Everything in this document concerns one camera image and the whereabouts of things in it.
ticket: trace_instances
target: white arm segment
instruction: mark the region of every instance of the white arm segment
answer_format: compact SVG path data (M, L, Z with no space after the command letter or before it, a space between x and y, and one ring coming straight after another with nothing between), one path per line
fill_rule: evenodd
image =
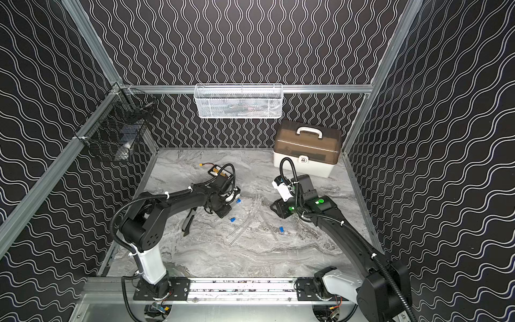
M342 296L357 304L356 289L362 284L360 278L342 273L339 269L335 269L325 274L322 280L329 293Z

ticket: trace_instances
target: cable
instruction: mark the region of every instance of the cable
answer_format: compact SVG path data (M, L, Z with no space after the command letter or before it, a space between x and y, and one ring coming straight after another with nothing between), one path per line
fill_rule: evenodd
M178 196L186 195L190 192L191 192L191 190L187 189L187 190L182 190L182 191L171 193L171 194L169 194L169 196L170 197L178 197ZM129 244L127 244L126 242L121 240L120 237L118 237L116 235L116 229L117 229L116 223L115 223L116 219L123 213L123 210L125 208L127 208L128 206L130 206L132 204L135 204L138 201L151 200L151 199L163 199L163 198L168 198L168 195L152 195L152 196L146 196L146 197L139 197L139 198L129 201L128 203L124 204L120 209L118 209L118 211L111 218L111 222L109 223L109 234L111 235L113 240L116 243L118 243L120 246L122 246L123 248L129 250L131 253L135 253L134 248L132 248Z
M406 297L404 296L404 294L402 294L401 290L399 289L399 286L397 286L397 283L395 283L395 281L393 280L392 276L390 275L390 273L388 272L388 270L383 266L383 263L381 263L381 261L379 260L379 258L377 256L374 256L374 252L376 252L377 250L375 250L373 248L372 245L370 245L370 243L363 237L361 236L361 234L354 228L352 227L350 224L348 224L346 221L341 221L341 220L337 220L335 218L332 218L332 217L329 217L329 216L325 216L325 215L321 215L321 214L318 214L318 213L307 213L307 214L304 214L304 216L309 216L309 217L321 217L321 218L324 218L324 219L327 219L327 220L330 220L330 221L334 221L336 223L339 223L340 226L342 227L345 227L348 231L350 231L354 236L356 236L356 238L358 238L358 240L363 244L363 246L367 249L367 251L369 252L369 254L372 255L372 260L374 261L374 263L377 265L377 267L379 268L379 271L381 271L383 277L385 278L385 280L388 282L388 284L392 287L393 291L397 294L397 296L399 297L400 301L401 301L401 304L404 308L404 310L406 311L406 314L408 315L409 317L409 320L411 322L416 322L417 321L417 318L415 317L413 311L411 310L411 307L409 306L409 303L408 301L406 300Z
M129 316L130 318L134 321L134 322L142 322L141 320L139 320L133 313L132 311L130 310L130 306L129 306L129 300L127 299L127 291L125 289L125 280L135 280L136 278L138 278L140 275L139 274L136 274L136 275L133 275L133 276L122 276L122 294L124 296L124 303L125 303L125 308L127 309L127 313L129 313Z
M229 167L231 167L231 169L232 169L231 189L230 189L229 191L230 191L231 193L233 193L233 192L234 192L234 188L236 187L236 169L234 168L234 165L232 165L232 163L226 163L226 164L224 164L224 165L220 168L220 171L218 171L218 173L220 173L220 174L221 174L221 173L222 173L222 171L226 168L226 166L229 166ZM235 198L236 198L236 194L234 194L234 195L232 196L231 201L229 201L229 202L225 202L225 204L226 204L226 205L230 204L231 202L233 202L233 201L234 201L234 199L235 199Z
M297 215L299 216L299 218L307 223L310 223L311 221L310 220L306 220L304 218L302 218L300 216L301 214L301 209L299 208L299 179L297 178L297 170L295 169L295 165L293 163L293 161L286 157L286 158L283 158L281 160L281 163L279 164L279 172L281 173L281 178L283 179L283 182L286 182L286 177L284 177L284 172L283 172L283 164L285 161L288 161L288 163L290 163L290 166L291 166L291 171L293 172L293 182L294 182L294 187L295 187L295 209L297 211Z
M356 313L356 310L357 310L357 304L354 305L354 307L352 308L352 310L349 312L349 314L347 314L346 317L344 317L342 320L338 321L338 322L347 322L348 320L351 319L351 317L354 315L354 313Z

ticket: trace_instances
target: black mounting plate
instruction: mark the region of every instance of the black mounting plate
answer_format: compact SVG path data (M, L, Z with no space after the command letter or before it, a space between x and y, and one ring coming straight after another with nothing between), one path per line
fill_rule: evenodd
M191 281L186 277L173 277L169 279L172 293L166 301L186 301L188 299L188 293L190 292ZM134 296L134 301L154 301L152 293L145 286L145 281L140 279Z
M320 298L316 295L317 291L313 278L298 278L295 281L295 289L297 290L297 301L320 301ZM336 296L328 302L335 302Z

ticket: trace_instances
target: toolbox handle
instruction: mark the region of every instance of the toolbox handle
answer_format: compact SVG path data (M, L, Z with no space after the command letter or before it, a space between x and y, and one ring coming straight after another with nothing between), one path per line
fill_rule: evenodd
M301 127L299 127L297 129L297 135L299 135L300 132L302 132L302 131L316 133L316 134L318 134L318 138L319 139L322 138L322 131L320 131L319 129L316 129L316 128L313 128L313 127L301 126Z

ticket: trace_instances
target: black wavy patterned wall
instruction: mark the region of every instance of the black wavy patterned wall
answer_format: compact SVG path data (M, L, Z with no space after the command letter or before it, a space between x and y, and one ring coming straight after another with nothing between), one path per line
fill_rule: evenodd
M341 129L344 137L363 94L285 94L281 119L199 118L192 95L155 95L150 130L159 147L273 147L282 119Z
M513 321L515 2L423 4L350 153L420 321Z
M0 2L0 223L110 88L60 1Z
M109 220L130 200L150 161L102 163L85 148L0 260L0 321L69 320L107 250Z
M127 84L366 84L406 0L81 2Z

